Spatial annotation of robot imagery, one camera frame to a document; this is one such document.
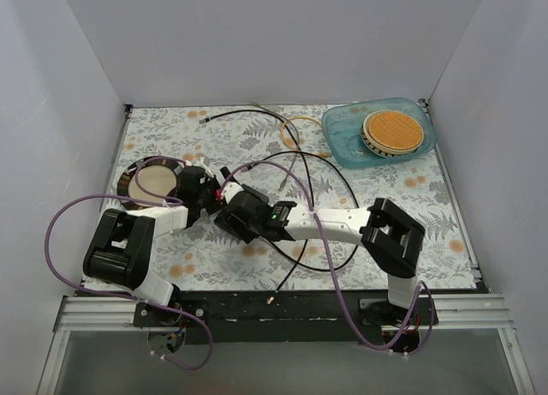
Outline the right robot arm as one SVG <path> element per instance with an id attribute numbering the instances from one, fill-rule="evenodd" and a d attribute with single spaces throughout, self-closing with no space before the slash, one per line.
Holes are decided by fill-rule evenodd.
<path id="1" fill-rule="evenodd" d="M 273 205 L 247 185 L 229 183 L 221 192 L 225 206 L 214 223 L 243 242 L 326 239 L 364 248 L 387 274 L 385 303 L 367 308 L 371 324 L 407 324 L 419 313 L 414 299 L 416 267 L 425 237 L 422 224 L 391 200 L 377 198 L 368 208 L 310 210 L 294 201 Z"/>

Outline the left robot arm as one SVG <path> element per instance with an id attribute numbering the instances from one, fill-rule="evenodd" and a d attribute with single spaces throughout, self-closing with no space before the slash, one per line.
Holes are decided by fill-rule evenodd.
<path id="1" fill-rule="evenodd" d="M 175 325 L 181 319 L 182 305 L 173 299 L 176 287 L 150 267 L 153 242 L 191 227 L 202 212 L 217 212 L 221 207 L 216 199 L 219 189 L 218 180 L 207 169 L 185 166 L 176 181 L 180 206 L 106 210 L 86 252 L 84 274 L 154 302 L 154 318 L 163 326 Z"/>

